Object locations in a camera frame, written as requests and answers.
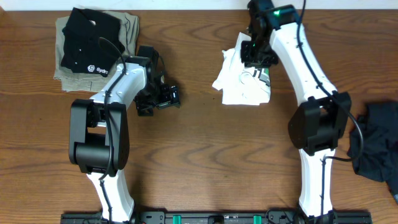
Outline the white t-shirt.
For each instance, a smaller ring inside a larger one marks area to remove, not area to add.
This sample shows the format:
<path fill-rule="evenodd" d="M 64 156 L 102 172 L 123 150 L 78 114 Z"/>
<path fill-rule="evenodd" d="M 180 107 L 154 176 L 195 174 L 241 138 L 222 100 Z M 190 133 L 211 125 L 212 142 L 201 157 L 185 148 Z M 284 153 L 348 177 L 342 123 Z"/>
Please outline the white t-shirt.
<path fill-rule="evenodd" d="M 241 61 L 241 44 L 250 39 L 240 32 L 235 47 L 222 51 L 222 68 L 212 87 L 223 92 L 224 105 L 259 106 L 270 101 L 269 69 L 247 67 Z"/>

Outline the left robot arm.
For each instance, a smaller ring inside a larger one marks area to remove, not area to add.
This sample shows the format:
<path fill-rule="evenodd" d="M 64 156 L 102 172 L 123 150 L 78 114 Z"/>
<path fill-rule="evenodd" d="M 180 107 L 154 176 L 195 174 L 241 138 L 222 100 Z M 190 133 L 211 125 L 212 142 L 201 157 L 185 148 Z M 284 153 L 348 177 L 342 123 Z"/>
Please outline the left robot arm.
<path fill-rule="evenodd" d="M 160 64 L 158 54 L 124 58 L 101 91 L 72 103 L 69 160 L 91 180 L 102 211 L 63 214 L 61 223 L 135 222 L 124 171 L 130 151 L 127 110 L 134 103 L 139 116 L 152 116 L 155 108 L 180 106 L 178 88 L 164 82 Z"/>

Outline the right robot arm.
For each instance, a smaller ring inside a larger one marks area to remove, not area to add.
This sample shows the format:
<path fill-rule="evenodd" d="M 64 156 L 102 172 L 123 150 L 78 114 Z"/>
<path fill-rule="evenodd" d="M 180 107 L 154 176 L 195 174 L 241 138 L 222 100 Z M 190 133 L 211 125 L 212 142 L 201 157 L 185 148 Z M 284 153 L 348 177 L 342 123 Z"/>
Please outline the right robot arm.
<path fill-rule="evenodd" d="M 324 74 L 305 35 L 302 13 L 292 5 L 275 7 L 271 1 L 249 1 L 248 10 L 251 38 L 241 44 L 242 63 L 255 68 L 282 63 L 297 99 L 298 108 L 288 123 L 301 159 L 297 215 L 305 223 L 332 222 L 331 160 L 346 128 L 351 98 L 338 92 Z"/>

